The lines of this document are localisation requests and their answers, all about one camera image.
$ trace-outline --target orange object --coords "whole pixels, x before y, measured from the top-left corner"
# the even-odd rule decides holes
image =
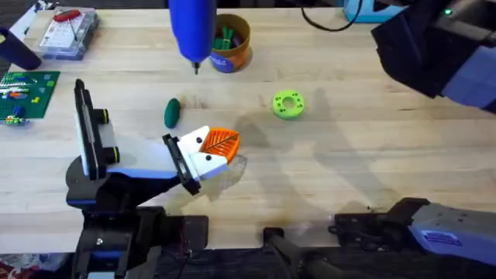
[[[231,163],[241,142],[237,131],[225,128],[210,128],[200,152],[224,156]]]

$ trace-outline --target cup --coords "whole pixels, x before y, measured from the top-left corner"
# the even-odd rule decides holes
[[[0,57],[30,71],[41,65],[41,59],[27,45],[17,39],[8,29],[0,27],[0,34],[5,38],[0,42]]]
[[[217,71],[232,73],[240,69],[250,57],[250,26],[245,19],[232,14],[217,15],[215,19],[215,34],[222,34],[222,27],[226,26],[234,31],[239,46],[230,50],[212,49],[210,61]]]

